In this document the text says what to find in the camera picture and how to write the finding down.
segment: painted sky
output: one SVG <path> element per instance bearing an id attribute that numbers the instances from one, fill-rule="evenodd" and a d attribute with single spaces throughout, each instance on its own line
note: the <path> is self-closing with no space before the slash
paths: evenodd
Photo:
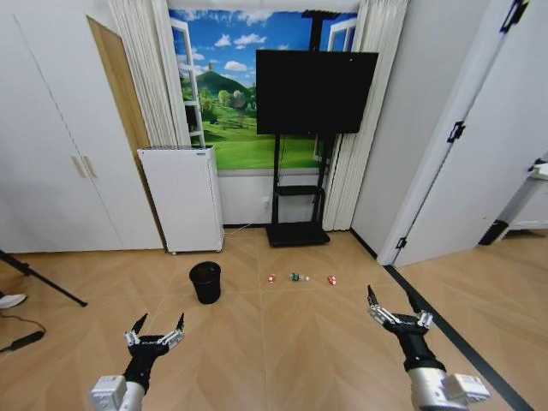
<path id="1" fill-rule="evenodd" d="M 312 21 L 303 19 L 301 13 L 290 12 L 171 9 L 170 16 L 188 23 L 194 66 L 199 71 L 206 71 L 211 62 L 213 71 L 244 86 L 255 82 L 257 49 L 307 50 L 312 25 Z M 325 21 L 321 50 L 327 49 L 331 24 L 355 16 L 343 14 L 334 21 Z M 182 34 L 174 30 L 174 39 L 177 60 L 184 63 Z M 343 36 L 336 36 L 335 50 L 342 49 L 343 41 Z"/>

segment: white shoe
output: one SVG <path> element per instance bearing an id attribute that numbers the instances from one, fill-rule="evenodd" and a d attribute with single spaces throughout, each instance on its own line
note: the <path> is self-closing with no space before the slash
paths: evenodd
<path id="1" fill-rule="evenodd" d="M 27 296 L 24 294 L 5 295 L 4 297 L 0 298 L 0 310 L 5 310 L 6 308 L 18 306 L 26 299 Z"/>

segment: green hill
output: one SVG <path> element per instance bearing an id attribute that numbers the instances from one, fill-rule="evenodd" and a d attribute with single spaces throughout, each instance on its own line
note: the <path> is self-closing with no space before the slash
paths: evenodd
<path id="1" fill-rule="evenodd" d="M 249 98 L 251 95 L 249 90 L 239 82 L 222 77 L 214 71 L 206 71 L 205 73 L 200 74 L 196 77 L 196 82 L 198 83 L 198 90 L 201 90 L 202 87 L 207 87 L 211 95 L 215 97 L 221 90 L 226 90 L 230 93 L 240 90 L 246 98 Z"/>

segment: cabinet handle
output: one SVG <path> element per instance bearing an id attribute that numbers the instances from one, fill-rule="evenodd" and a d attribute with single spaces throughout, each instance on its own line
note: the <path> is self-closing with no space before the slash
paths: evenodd
<path id="1" fill-rule="evenodd" d="M 87 170 L 89 171 L 89 174 L 91 174 L 93 178 L 97 178 L 97 173 L 95 172 L 95 169 L 93 168 L 93 164 L 88 156 L 84 156 L 84 163 L 86 163 L 86 167 L 87 167 Z"/>
<path id="2" fill-rule="evenodd" d="M 72 158 L 72 162 L 74 163 L 74 166 L 76 167 L 76 171 L 78 171 L 78 174 L 82 178 L 86 178 L 86 173 L 84 172 L 84 169 L 82 169 L 82 166 L 80 164 L 80 161 L 78 161 L 78 158 L 75 156 L 70 156 Z"/>

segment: door hinge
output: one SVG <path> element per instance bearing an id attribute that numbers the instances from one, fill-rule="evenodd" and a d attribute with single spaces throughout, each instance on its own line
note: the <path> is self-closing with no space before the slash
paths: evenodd
<path id="1" fill-rule="evenodd" d="M 401 237 L 396 244 L 396 250 L 401 250 L 408 244 L 408 238 L 407 237 Z"/>
<path id="2" fill-rule="evenodd" d="M 543 160 L 542 158 L 537 158 L 536 160 L 534 160 L 533 165 L 527 169 L 527 173 L 530 173 L 531 171 L 533 171 L 534 168 L 535 168 L 535 165 L 541 165 L 541 164 L 546 164 L 546 163 L 548 163 L 548 162 Z"/>
<path id="3" fill-rule="evenodd" d="M 464 125 L 464 122 L 456 122 L 449 134 L 449 138 L 447 139 L 447 142 L 454 143 L 455 140 L 460 139 L 462 132 L 464 131 L 464 128 L 466 128 L 466 126 Z"/>
<path id="4" fill-rule="evenodd" d="M 512 26 L 519 23 L 528 5 L 529 1 L 524 2 L 523 0 L 515 0 L 504 19 L 503 26 L 500 27 L 500 33 L 506 34 Z"/>

